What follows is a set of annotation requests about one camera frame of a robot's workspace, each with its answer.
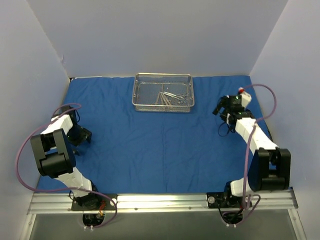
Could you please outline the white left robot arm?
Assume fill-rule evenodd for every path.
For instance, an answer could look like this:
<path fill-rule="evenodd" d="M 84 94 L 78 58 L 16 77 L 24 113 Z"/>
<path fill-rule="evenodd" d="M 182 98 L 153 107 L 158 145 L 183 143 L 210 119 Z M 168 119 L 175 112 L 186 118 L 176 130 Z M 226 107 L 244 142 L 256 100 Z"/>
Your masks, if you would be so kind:
<path fill-rule="evenodd" d="M 97 187 L 76 167 L 77 147 L 91 143 L 92 132 L 79 125 L 80 115 L 69 104 L 62 105 L 41 133 L 30 138 L 37 169 L 41 176 L 58 180 L 71 190 L 76 202 L 82 201 L 90 210 L 100 206 Z"/>

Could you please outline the steel wire mesh basket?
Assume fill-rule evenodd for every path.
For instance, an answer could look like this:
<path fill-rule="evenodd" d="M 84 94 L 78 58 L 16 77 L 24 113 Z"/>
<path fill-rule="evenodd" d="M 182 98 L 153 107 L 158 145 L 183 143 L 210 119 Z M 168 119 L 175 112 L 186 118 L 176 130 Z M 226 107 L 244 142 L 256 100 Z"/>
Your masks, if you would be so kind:
<path fill-rule="evenodd" d="M 189 113 L 195 105 L 193 78 L 189 74 L 137 73 L 131 102 L 140 112 Z"/>

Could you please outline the steel forceps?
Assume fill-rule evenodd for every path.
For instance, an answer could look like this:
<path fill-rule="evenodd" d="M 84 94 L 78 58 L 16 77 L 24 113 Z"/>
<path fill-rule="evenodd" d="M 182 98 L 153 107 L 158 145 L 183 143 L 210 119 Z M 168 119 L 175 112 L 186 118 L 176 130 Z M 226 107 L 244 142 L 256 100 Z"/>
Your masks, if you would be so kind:
<path fill-rule="evenodd" d="M 184 99 L 185 98 L 185 96 L 183 94 L 174 94 L 174 93 L 166 92 L 166 91 L 163 91 L 162 93 L 164 95 L 170 96 L 170 97 L 175 98 L 175 99 Z"/>

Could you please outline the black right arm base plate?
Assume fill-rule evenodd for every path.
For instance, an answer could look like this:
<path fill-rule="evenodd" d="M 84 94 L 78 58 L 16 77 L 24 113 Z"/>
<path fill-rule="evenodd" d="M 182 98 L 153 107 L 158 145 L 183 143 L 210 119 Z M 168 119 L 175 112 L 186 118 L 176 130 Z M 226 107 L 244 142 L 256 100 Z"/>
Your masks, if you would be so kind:
<path fill-rule="evenodd" d="M 207 192 L 206 201 L 209 209 L 241 209 L 243 207 L 243 198 L 228 192 Z"/>

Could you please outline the steel surgical scissors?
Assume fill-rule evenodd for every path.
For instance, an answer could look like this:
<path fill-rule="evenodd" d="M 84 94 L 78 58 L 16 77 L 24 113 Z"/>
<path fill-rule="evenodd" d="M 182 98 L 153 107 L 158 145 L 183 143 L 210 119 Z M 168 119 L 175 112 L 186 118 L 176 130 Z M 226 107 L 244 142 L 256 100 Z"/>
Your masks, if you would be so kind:
<path fill-rule="evenodd" d="M 179 104 L 187 104 L 191 100 L 186 94 L 173 94 L 172 98 L 176 99 Z"/>

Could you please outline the blue surgical wrap cloth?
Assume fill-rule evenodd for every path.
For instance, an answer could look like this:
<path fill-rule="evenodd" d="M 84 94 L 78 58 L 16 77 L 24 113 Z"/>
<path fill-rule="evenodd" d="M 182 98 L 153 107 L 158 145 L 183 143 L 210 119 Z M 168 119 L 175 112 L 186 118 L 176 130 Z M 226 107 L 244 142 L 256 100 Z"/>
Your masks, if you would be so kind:
<path fill-rule="evenodd" d="M 74 79 L 64 102 L 81 104 L 79 123 L 92 132 L 76 166 L 102 193 L 221 192 L 243 177 L 246 142 L 213 110 L 251 83 L 245 75 L 195 77 L 194 107 L 176 113 L 136 111 L 133 77 Z"/>

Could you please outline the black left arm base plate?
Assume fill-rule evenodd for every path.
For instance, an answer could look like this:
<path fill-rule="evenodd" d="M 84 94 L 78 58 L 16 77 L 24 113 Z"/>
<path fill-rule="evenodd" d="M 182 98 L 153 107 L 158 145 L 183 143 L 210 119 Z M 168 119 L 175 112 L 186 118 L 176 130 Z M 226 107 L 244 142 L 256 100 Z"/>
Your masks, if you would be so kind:
<path fill-rule="evenodd" d="M 97 211 L 97 210 L 115 210 L 115 204 L 118 201 L 117 194 L 107 194 L 109 198 L 102 197 L 97 194 L 89 193 L 86 196 L 74 197 L 72 200 L 72 211 Z"/>

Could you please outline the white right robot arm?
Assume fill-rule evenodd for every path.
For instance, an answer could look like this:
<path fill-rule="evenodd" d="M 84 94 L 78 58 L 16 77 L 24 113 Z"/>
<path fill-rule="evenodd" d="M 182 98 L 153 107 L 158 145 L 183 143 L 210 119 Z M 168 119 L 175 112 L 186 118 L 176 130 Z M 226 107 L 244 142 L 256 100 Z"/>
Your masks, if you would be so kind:
<path fill-rule="evenodd" d="M 258 191 L 286 190 L 290 183 L 291 153 L 280 148 L 259 127 L 247 106 L 252 97 L 243 88 L 236 95 L 221 97 L 212 112 L 228 126 L 228 132 L 239 134 L 247 144 L 244 177 L 230 182 L 222 193 L 223 203 L 234 206 L 240 197 Z"/>

